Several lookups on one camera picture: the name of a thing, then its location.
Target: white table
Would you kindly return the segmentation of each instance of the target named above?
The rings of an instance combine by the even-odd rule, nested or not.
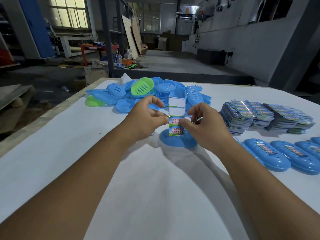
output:
[[[106,81],[97,88],[105,88]],[[271,88],[202,84],[220,110],[232,99],[283,104],[314,117],[304,135],[249,130],[240,141],[259,138],[291,143],[320,136],[320,106]],[[78,160],[125,114],[114,107],[86,107],[80,98],[0,160],[0,222]],[[87,231],[85,239],[256,239],[237,192],[220,160],[201,147],[168,147],[158,139],[167,128],[138,142],[124,156]],[[320,175],[293,169],[272,172],[320,213]]]

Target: hand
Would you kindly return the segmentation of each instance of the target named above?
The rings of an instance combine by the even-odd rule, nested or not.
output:
[[[192,115],[193,123],[188,119],[180,119],[180,124],[205,149],[215,153],[226,141],[234,141],[218,111],[206,103],[194,105],[188,110],[188,114]]]
[[[169,123],[169,117],[157,110],[149,109],[153,103],[163,108],[163,102],[154,96],[147,96],[140,100],[117,126],[132,144],[148,138],[156,128]]]

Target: person's left hand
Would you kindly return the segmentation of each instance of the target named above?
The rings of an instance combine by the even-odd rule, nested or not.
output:
[[[140,100],[128,113],[126,118],[117,126],[122,134],[130,137],[133,143],[148,138],[156,128],[169,123],[169,117],[157,110],[149,109],[153,103],[163,108],[163,102],[154,96]]]

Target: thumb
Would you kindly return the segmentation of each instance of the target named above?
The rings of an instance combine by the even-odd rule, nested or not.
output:
[[[152,117],[153,125],[155,128],[158,128],[161,125],[166,125],[169,123],[168,116],[159,116],[159,117]]]
[[[192,133],[195,130],[196,125],[188,119],[180,119],[179,123],[180,125],[182,125],[183,128],[185,128],[190,133]]]

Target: green soap dish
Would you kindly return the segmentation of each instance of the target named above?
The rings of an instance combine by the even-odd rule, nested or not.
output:
[[[131,87],[131,94],[134,96],[146,95],[153,89],[154,83],[151,78],[142,77]]]
[[[90,95],[89,97],[87,97],[87,99],[85,100],[85,105],[89,106],[89,107],[98,107],[98,106],[103,106],[106,103],[94,98],[94,96]]]

